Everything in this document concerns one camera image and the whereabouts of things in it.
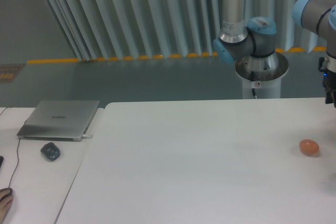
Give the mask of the person's hand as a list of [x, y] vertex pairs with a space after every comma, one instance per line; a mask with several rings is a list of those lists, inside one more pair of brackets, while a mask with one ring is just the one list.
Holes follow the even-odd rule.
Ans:
[[13, 198], [14, 196], [11, 195], [9, 197], [6, 197], [5, 195], [8, 193], [7, 188], [3, 188], [1, 189], [1, 223], [3, 222], [3, 220], [5, 219], [5, 216], [7, 214], [7, 212], [9, 211], [10, 207], [12, 206], [13, 203]]

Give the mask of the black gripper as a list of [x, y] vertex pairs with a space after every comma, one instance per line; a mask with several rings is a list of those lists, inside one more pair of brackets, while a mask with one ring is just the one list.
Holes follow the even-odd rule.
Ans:
[[322, 86], [326, 94], [325, 104], [333, 104], [335, 107], [335, 58], [320, 57], [318, 70], [323, 73]]

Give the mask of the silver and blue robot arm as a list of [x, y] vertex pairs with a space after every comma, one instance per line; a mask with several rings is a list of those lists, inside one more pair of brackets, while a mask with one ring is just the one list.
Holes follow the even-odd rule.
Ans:
[[[275, 51], [277, 28], [267, 17], [245, 22], [246, 0], [222, 0], [222, 26], [213, 45], [219, 58], [235, 63], [236, 73], [248, 82], [245, 97], [258, 99], [260, 84], [280, 81], [288, 61]], [[327, 42], [326, 55], [319, 58], [323, 73], [325, 103], [335, 104], [335, 0], [297, 0], [292, 9], [295, 24]]]

